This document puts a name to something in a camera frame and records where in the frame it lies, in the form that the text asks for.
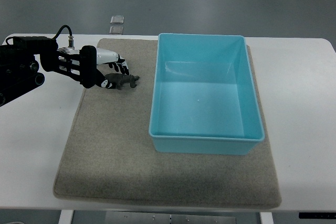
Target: robot finger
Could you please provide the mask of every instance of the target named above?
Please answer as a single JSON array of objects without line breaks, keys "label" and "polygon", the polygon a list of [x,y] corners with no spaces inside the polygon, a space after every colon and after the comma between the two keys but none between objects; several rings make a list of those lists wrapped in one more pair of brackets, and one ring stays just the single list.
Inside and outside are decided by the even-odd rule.
[{"label": "robot finger", "polygon": [[120,68],[120,72],[121,72],[122,74],[125,74],[125,70],[124,70],[122,64],[118,64],[118,65],[119,65],[119,68]]},{"label": "robot finger", "polygon": [[125,74],[127,74],[129,76],[130,72],[129,72],[128,68],[126,66],[122,66],[122,68],[124,69]]},{"label": "robot finger", "polygon": [[118,67],[117,63],[113,62],[112,64],[114,66],[115,71],[119,72],[119,67]]}]

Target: cable connector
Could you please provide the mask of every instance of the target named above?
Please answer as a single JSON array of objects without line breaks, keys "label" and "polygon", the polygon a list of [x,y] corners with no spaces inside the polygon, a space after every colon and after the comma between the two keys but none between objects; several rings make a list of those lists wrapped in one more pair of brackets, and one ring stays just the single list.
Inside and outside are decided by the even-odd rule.
[{"label": "cable connector", "polygon": [[72,35],[70,35],[69,36],[69,46],[68,47],[71,48],[71,49],[75,49],[73,43],[74,43],[74,37]]}]

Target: robotic hand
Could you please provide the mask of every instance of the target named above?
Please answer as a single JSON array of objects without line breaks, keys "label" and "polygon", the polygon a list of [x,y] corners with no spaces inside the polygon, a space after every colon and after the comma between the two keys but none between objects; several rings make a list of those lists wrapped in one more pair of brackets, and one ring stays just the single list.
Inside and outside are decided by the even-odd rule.
[{"label": "robotic hand", "polygon": [[[69,46],[58,49],[56,38],[64,28],[69,30]],[[13,39],[12,45],[8,43],[10,39]],[[125,59],[116,52],[94,46],[75,50],[72,32],[67,25],[62,26],[54,38],[9,37],[6,43],[0,46],[0,106],[44,83],[44,75],[38,72],[36,54],[40,54],[40,63],[45,71],[69,76],[85,88],[95,84],[108,89],[117,87],[97,69],[97,64],[108,64],[115,71],[129,75]]]},{"label": "robotic hand", "polygon": [[[62,47],[58,49],[59,52],[67,55],[77,55],[79,50],[75,50],[74,47]],[[122,75],[129,76],[129,68],[124,58],[122,58],[118,53],[97,48],[97,65],[108,64],[110,68],[114,68],[116,72],[121,72]],[[104,75],[97,69],[96,73],[96,85],[102,88],[107,89],[119,89],[119,83],[112,81],[111,78],[106,78]]]}]

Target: gray felt mat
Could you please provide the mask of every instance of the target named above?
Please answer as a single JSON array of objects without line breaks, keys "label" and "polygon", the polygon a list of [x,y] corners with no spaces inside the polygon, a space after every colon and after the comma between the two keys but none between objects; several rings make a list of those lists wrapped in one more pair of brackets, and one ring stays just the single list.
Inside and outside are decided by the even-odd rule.
[{"label": "gray felt mat", "polygon": [[148,134],[157,41],[102,39],[98,47],[118,52],[140,80],[135,89],[84,90],[55,179],[56,197],[148,206],[280,205],[267,131],[245,156],[159,153]]}]

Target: plastic figurine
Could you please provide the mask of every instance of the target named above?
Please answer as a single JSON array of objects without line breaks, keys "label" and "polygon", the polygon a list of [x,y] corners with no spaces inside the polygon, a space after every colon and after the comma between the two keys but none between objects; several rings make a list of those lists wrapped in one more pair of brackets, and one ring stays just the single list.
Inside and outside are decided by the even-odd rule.
[{"label": "plastic figurine", "polygon": [[132,75],[126,75],[126,74],[121,74],[121,73],[109,73],[105,75],[105,78],[111,82],[116,84],[116,88],[121,90],[121,87],[125,83],[129,83],[131,88],[135,88],[137,85],[135,81],[139,80],[139,76],[132,76]]}]

